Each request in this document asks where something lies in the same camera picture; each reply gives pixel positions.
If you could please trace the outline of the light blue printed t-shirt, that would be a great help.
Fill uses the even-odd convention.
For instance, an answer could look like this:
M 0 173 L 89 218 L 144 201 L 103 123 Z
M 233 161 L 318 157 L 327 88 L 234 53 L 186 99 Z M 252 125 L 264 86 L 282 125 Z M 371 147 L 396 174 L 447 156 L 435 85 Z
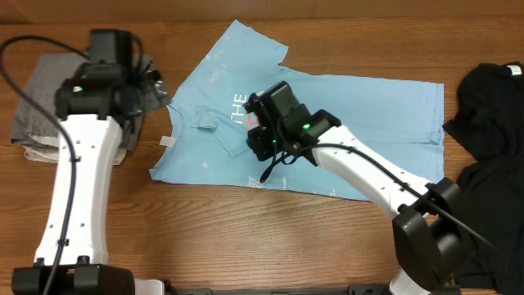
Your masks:
M 340 177 L 299 159 L 260 180 L 266 163 L 246 143 L 257 119 L 244 103 L 280 81 L 309 111 L 324 109 L 372 150 L 432 182 L 444 175 L 444 86 L 346 75 L 310 75 L 282 65 L 287 47 L 234 21 L 178 88 L 168 111 L 173 142 L 151 169 L 172 184 L 234 185 L 358 200 Z

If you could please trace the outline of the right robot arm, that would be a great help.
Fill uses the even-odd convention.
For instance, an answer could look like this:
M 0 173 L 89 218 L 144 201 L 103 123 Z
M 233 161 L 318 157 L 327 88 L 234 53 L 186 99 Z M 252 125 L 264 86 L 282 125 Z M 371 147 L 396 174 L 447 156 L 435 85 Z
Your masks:
M 288 83 L 253 93 L 244 103 L 259 124 L 247 144 L 259 161 L 304 157 L 356 188 L 391 219 L 400 272 L 385 285 L 353 285 L 350 294 L 458 294 L 451 280 L 477 249 L 468 197 L 451 179 L 413 175 L 373 151 L 325 110 L 310 113 Z

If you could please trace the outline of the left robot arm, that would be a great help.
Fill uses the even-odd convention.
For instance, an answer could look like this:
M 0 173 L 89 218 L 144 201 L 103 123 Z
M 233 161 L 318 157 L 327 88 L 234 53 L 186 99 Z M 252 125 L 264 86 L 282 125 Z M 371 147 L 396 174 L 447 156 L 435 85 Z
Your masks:
M 135 34 L 94 29 L 83 64 L 56 91 L 56 110 L 45 113 L 59 132 L 52 203 L 33 265 L 13 271 L 13 293 L 172 293 L 167 280 L 138 279 L 108 262 L 113 161 L 124 133 L 138 133 L 136 120 L 170 100 L 160 73 L 142 58 Z

